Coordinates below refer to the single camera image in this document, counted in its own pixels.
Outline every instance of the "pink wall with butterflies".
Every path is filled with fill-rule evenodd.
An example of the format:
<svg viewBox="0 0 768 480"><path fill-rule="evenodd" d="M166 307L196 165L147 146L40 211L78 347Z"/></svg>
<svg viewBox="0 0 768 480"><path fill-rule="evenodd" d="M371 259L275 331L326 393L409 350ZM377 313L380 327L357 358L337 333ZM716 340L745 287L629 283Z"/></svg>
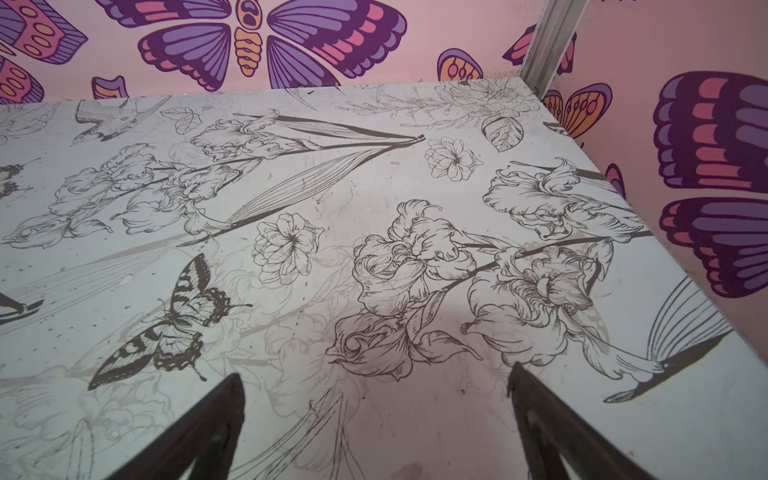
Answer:
<svg viewBox="0 0 768 480"><path fill-rule="evenodd" d="M767 18L764 0L593 0L545 103L768 359Z"/></svg>
<svg viewBox="0 0 768 480"><path fill-rule="evenodd" d="M0 104L514 76L543 3L0 0Z"/></svg>

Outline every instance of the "floral print tabletop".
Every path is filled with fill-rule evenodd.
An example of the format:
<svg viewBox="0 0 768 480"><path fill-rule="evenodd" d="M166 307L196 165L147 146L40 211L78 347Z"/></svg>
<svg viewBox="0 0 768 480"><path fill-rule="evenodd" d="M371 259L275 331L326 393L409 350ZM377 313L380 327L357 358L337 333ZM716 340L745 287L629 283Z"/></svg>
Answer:
<svg viewBox="0 0 768 480"><path fill-rule="evenodd" d="M553 124L517 78L3 107L0 478L232 372L230 478L527 478L515 362L659 478L759 476L764 364Z"/></svg>

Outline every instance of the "peony drawing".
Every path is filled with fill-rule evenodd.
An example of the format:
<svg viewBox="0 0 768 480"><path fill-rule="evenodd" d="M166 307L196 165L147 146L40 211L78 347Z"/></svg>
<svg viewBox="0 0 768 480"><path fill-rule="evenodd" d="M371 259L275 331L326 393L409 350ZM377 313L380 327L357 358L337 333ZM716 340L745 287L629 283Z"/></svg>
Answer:
<svg viewBox="0 0 768 480"><path fill-rule="evenodd" d="M468 180L475 168L482 165L471 150L464 149L464 142L448 137L430 140L425 157L434 178L447 175L453 182Z"/></svg>
<svg viewBox="0 0 768 480"><path fill-rule="evenodd" d="M309 255L318 249L322 228L313 227L299 214L282 214L277 222L262 222L258 228L253 261L261 266L261 283L290 285L299 275L310 274Z"/></svg>

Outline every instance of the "butterfly wing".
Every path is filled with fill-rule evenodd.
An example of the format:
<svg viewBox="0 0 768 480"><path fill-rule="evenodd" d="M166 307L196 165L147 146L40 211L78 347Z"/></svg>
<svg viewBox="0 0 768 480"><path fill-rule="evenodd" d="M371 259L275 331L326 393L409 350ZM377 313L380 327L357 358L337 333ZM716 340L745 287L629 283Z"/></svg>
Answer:
<svg viewBox="0 0 768 480"><path fill-rule="evenodd" d="M170 317L182 326L195 322L201 326L218 323L230 312L230 298L217 288L206 289L210 269L201 253L181 271L170 300Z"/></svg>
<svg viewBox="0 0 768 480"><path fill-rule="evenodd" d="M221 88L230 60L230 27L192 23L164 28L139 40L144 61L160 71L178 70L208 91Z"/></svg>
<svg viewBox="0 0 768 480"><path fill-rule="evenodd" d="M694 249L718 295L740 298L768 285L768 201L687 198L668 204L659 225L670 242Z"/></svg>
<svg viewBox="0 0 768 480"><path fill-rule="evenodd" d="M502 55L502 58L509 60L513 65L523 65L535 31L536 25L528 27L525 33Z"/></svg>
<svg viewBox="0 0 768 480"><path fill-rule="evenodd" d="M621 170L616 164L608 165L605 170L605 178L613 185L614 189L625 200L627 199L627 191L624 189L624 178L621 176Z"/></svg>
<svg viewBox="0 0 768 480"><path fill-rule="evenodd" d="M564 122L563 117L563 97L557 90L550 90L541 99L541 103L549 110L549 113L559 121L561 124Z"/></svg>
<svg viewBox="0 0 768 480"><path fill-rule="evenodd" d="M272 88L340 85L336 77L317 60L274 35L266 39L266 66Z"/></svg>
<svg viewBox="0 0 768 480"><path fill-rule="evenodd" d="M96 100L102 98L128 98L128 92L125 88L125 78L122 75L118 75L112 80L93 77L91 79L91 91Z"/></svg>
<svg viewBox="0 0 768 480"><path fill-rule="evenodd" d="M88 37L45 0L0 2L0 40L53 65L72 59Z"/></svg>
<svg viewBox="0 0 768 480"><path fill-rule="evenodd" d="M560 123L572 138L579 137L611 106L613 94L606 84L593 84L575 92L563 106Z"/></svg>
<svg viewBox="0 0 768 480"><path fill-rule="evenodd" d="M188 303L200 295L210 282L210 269L205 261L205 255L197 255L179 274L174 292L170 298L170 311L174 313L177 307Z"/></svg>
<svg viewBox="0 0 768 480"><path fill-rule="evenodd" d="M176 305L174 315L184 323L196 323L200 326L209 326L211 323L219 323L230 312L230 298L223 290L209 288L188 302Z"/></svg>
<svg viewBox="0 0 768 480"><path fill-rule="evenodd" d="M166 20L226 18L232 13L229 0L96 0L110 18L133 28Z"/></svg>
<svg viewBox="0 0 768 480"><path fill-rule="evenodd" d="M467 52L459 48L450 48L437 59L437 79L478 80L482 78L482 68Z"/></svg>
<svg viewBox="0 0 768 480"><path fill-rule="evenodd" d="M0 105L37 103L44 96L43 87L35 77L7 58L0 57Z"/></svg>
<svg viewBox="0 0 768 480"><path fill-rule="evenodd" d="M573 38L568 42L568 48L565 49L562 60L558 65L558 75L571 73L574 70L574 52L576 50L576 32Z"/></svg>
<svg viewBox="0 0 768 480"><path fill-rule="evenodd" d="M128 340L101 365L88 383L88 389L93 390L139 373L152 360L163 335L172 330L175 330L173 323L163 321Z"/></svg>
<svg viewBox="0 0 768 480"><path fill-rule="evenodd" d="M289 0L272 10L266 23L348 78L384 61L407 26L400 12L373 0Z"/></svg>
<svg viewBox="0 0 768 480"><path fill-rule="evenodd" d="M170 372L194 365L203 349L202 336L202 333L187 332L175 326L167 327L157 344L154 366Z"/></svg>
<svg viewBox="0 0 768 480"><path fill-rule="evenodd" d="M668 187L768 193L768 81L690 71L659 98L654 142Z"/></svg>

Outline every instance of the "drawn hummingbird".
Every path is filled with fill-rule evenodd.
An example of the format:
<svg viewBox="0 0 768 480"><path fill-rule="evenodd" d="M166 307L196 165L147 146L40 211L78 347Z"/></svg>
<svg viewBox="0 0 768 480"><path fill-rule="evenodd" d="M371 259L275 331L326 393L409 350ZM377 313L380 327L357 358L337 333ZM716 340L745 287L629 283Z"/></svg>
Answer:
<svg viewBox="0 0 768 480"><path fill-rule="evenodd" d="M74 119L79 124L96 124L74 138L72 144L100 138L107 141L135 127L139 122L152 115L170 97L165 97L154 106L144 111L138 109L138 99L128 98L117 107L108 107L98 101L80 100Z"/></svg>

